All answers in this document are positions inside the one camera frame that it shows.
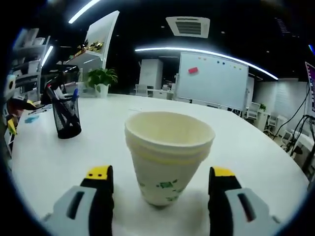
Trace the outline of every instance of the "pen holder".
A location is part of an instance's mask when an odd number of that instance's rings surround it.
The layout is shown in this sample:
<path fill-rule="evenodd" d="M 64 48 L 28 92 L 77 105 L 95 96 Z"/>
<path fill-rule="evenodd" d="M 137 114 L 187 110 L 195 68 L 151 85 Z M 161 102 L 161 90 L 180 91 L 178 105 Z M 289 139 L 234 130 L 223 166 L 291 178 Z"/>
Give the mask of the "pen holder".
<path fill-rule="evenodd" d="M 81 133 L 78 99 L 72 101 L 72 95 L 65 99 L 53 99 L 53 110 L 58 138 L 70 139 Z"/>

